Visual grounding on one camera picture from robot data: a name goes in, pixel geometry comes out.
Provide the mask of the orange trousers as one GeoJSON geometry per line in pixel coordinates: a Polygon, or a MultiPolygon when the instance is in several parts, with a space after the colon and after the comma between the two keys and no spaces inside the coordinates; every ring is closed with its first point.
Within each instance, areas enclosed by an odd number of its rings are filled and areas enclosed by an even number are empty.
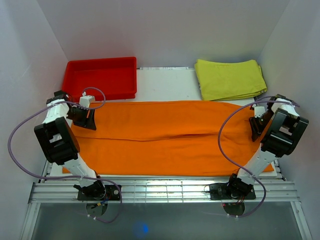
{"type": "Polygon", "coordinates": [[[217,177],[256,153],[249,118],[238,105],[211,101],[108,102],[96,130],[71,130],[80,156],[100,175],[217,177]]]}

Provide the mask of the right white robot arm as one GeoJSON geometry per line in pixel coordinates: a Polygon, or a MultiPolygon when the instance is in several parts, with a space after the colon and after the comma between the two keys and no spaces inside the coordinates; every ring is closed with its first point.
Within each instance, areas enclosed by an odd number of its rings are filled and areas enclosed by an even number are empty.
{"type": "Polygon", "coordinates": [[[226,185],[226,194],[243,198],[254,191],[255,178],[272,162],[290,155],[304,134],[309,120],[295,110],[295,102],[283,95],[272,96],[266,112],[249,118],[252,141],[259,141],[259,148],[248,163],[233,173],[226,185]]]}

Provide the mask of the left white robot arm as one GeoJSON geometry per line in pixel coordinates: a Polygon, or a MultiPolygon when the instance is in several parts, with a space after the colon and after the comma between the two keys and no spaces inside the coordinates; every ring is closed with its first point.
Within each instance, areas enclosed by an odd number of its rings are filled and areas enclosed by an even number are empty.
{"type": "Polygon", "coordinates": [[[79,106],[69,101],[66,92],[55,92],[54,97],[46,101],[49,109],[42,124],[34,127],[34,133],[48,162],[64,167],[74,176],[80,176],[79,184],[74,188],[89,199],[105,199],[106,187],[96,171],[80,156],[80,145],[67,122],[71,120],[77,127],[95,131],[95,110],[89,109],[95,97],[83,92],[79,106]]]}

